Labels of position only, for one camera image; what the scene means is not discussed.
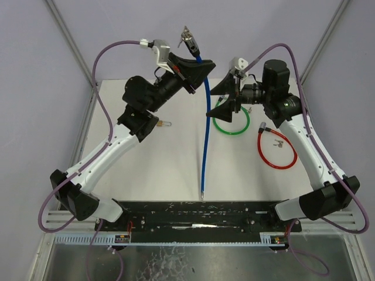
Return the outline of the green cable lock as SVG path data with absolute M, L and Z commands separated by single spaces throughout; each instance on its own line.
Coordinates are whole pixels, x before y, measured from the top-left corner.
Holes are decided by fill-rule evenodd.
M 225 135 L 241 135 L 250 127 L 251 113 L 251 107 L 241 107 L 241 112 L 234 114 L 234 119 L 232 122 L 224 122 L 217 118 L 213 118 L 213 125 L 219 132 Z

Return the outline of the red cable lock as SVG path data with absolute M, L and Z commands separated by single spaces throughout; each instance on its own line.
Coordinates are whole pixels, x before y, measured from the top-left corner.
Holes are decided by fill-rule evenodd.
M 283 141 L 283 147 L 274 146 L 275 140 Z M 263 168 L 271 170 L 289 170 L 296 166 L 298 155 L 289 139 L 266 125 L 260 123 L 257 134 L 257 152 Z

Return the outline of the brass padlock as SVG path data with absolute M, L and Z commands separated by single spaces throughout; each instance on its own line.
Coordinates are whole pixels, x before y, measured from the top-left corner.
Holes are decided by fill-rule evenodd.
M 162 121 L 159 120 L 158 123 L 156 124 L 158 127 L 170 127 L 172 126 L 172 123 L 169 121 Z

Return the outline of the red lock silver keys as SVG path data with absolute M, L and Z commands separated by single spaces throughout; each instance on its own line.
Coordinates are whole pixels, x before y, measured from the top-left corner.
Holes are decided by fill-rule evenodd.
M 284 142 L 282 140 L 275 140 L 275 141 L 276 143 L 273 144 L 274 146 L 279 147 L 279 148 L 283 147 Z

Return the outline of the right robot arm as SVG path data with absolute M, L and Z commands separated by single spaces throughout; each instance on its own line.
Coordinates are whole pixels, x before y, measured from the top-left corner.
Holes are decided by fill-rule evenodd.
M 302 112 L 301 99 L 289 91 L 290 71 L 282 60 L 264 63 L 262 80 L 247 84 L 248 62 L 243 58 L 232 59 L 229 72 L 212 90 L 211 95 L 226 95 L 226 101 L 206 115 L 231 122 L 233 114 L 244 104 L 263 106 L 266 116 L 272 120 L 291 142 L 305 171 L 312 192 L 277 203 L 274 212 L 281 221 L 308 218 L 312 221 L 346 208 L 352 194 L 360 187 L 356 176 L 347 176 L 324 148 L 309 117 Z

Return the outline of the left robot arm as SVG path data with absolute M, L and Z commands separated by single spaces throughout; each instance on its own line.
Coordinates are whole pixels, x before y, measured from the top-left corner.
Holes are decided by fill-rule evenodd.
M 114 199 L 95 196 L 93 190 L 107 170 L 125 153 L 141 143 L 156 127 L 159 118 L 154 113 L 178 91 L 184 88 L 195 93 L 215 68 L 212 60 L 183 59 L 170 53 L 170 70 L 154 83 L 133 76 L 124 86 L 124 113 L 118 117 L 107 139 L 103 140 L 80 163 L 65 172 L 56 169 L 50 181 L 57 200 L 78 221 L 96 217 L 115 222 L 123 209 Z

